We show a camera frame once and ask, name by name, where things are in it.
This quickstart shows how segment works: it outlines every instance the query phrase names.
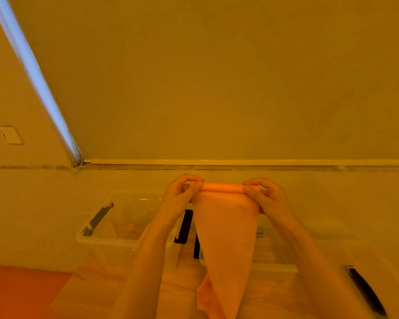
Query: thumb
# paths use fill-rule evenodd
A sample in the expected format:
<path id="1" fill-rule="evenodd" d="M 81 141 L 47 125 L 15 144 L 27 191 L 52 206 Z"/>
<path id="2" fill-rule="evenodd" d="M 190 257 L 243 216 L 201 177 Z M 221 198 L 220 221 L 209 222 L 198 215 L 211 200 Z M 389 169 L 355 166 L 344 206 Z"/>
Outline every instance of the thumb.
<path id="1" fill-rule="evenodd" d="M 256 203 L 260 204 L 261 206 L 266 204 L 267 200 L 269 199 L 259 191 L 251 188 L 250 186 L 244 186 L 244 191 L 247 195 L 250 196 L 251 199 L 253 199 Z"/>
<path id="2" fill-rule="evenodd" d="M 187 189 L 184 193 L 181 194 L 183 200 L 189 202 L 191 198 L 202 188 L 201 181 L 193 181 L 189 184 L 189 189 Z"/>

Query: red floor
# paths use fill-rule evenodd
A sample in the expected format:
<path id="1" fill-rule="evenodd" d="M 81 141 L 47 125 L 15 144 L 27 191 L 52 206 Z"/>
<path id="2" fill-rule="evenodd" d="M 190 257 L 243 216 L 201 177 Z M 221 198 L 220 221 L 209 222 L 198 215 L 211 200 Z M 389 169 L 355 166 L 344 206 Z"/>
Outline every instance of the red floor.
<path id="1" fill-rule="evenodd" d="M 0 266 L 0 319 L 44 318 L 71 275 Z"/>

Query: person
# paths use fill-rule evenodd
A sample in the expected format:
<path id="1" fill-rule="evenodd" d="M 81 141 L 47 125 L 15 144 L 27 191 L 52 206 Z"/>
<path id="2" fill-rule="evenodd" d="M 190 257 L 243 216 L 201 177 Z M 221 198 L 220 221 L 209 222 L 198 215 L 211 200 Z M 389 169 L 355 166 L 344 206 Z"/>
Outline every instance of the person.
<path id="1" fill-rule="evenodd" d="M 168 184 L 129 278 L 111 309 L 110 319 L 156 317 L 167 236 L 203 181 L 201 177 L 185 174 Z M 265 178 L 249 179 L 243 185 L 245 193 L 260 205 L 260 211 L 295 251 L 299 275 L 317 318 L 372 319 L 370 311 L 298 220 L 284 189 Z M 265 189 L 258 192 L 251 185 Z"/>

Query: folded cloth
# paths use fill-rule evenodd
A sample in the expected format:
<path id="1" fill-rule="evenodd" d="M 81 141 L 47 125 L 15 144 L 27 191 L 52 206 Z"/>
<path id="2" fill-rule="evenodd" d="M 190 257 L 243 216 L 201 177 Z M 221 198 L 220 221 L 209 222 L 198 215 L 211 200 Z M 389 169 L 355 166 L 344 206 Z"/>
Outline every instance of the folded cloth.
<path id="1" fill-rule="evenodd" d="M 259 206 L 240 185 L 207 183 L 192 206 L 208 271 L 197 289 L 197 308 L 210 319 L 234 319 L 250 273 Z"/>

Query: light switch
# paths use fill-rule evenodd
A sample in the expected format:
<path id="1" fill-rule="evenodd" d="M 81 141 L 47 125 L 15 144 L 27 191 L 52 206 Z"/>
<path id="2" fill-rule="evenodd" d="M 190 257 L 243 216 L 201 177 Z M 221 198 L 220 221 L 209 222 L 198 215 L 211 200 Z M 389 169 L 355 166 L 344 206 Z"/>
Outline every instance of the light switch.
<path id="1" fill-rule="evenodd" d="M 8 144 L 24 144 L 18 132 L 12 126 L 0 126 L 0 134 Z"/>

